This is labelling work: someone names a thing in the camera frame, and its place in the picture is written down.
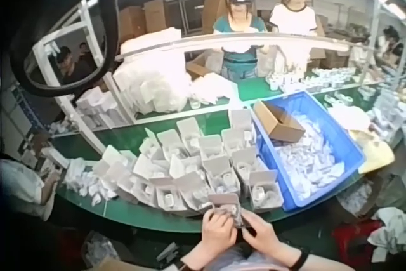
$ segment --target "teal shirt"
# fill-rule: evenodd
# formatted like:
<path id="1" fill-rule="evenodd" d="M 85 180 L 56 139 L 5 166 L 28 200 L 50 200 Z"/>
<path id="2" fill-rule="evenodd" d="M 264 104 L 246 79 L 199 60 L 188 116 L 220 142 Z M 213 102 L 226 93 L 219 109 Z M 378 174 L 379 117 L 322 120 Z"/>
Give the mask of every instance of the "teal shirt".
<path id="1" fill-rule="evenodd" d="M 251 27 L 259 32 L 266 32 L 265 23 L 257 16 L 252 16 Z M 220 17 L 213 26 L 214 30 L 221 33 L 234 33 L 228 22 L 228 17 Z M 233 72 L 249 72 L 256 67 L 256 48 L 250 48 L 245 53 L 234 53 L 225 51 L 223 65 Z"/>

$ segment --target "blue plastic bin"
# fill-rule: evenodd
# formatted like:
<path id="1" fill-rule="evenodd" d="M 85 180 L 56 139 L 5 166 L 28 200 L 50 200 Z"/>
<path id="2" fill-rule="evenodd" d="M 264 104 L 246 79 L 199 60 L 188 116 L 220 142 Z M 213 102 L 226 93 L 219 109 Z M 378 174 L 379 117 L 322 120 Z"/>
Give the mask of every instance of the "blue plastic bin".
<path id="1" fill-rule="evenodd" d="M 257 130 L 257 147 L 260 151 L 259 154 L 269 169 L 277 169 L 279 172 L 277 181 L 279 182 L 282 195 L 284 196 L 285 202 L 283 209 L 285 211 L 291 211 L 298 207 L 301 208 L 307 206 L 313 201 L 325 196 L 339 184 L 343 183 L 365 162 L 365 157 L 362 151 L 351 139 L 347 131 L 343 129 L 336 120 L 329 115 L 323 106 L 307 92 L 301 91 L 291 95 L 270 98 L 268 100 L 263 100 L 263 102 L 283 108 L 289 114 L 292 114 L 295 111 L 305 114 L 313 122 L 319 123 L 324 138 L 332 147 L 332 153 L 336 158 L 336 161 L 344 162 L 345 172 L 341 177 L 325 188 L 319 190 L 311 197 L 301 200 L 293 189 L 291 180 L 275 150 L 275 147 L 273 146 L 273 143 L 269 139 L 258 118 L 253 116 L 255 122 L 254 125 Z"/>

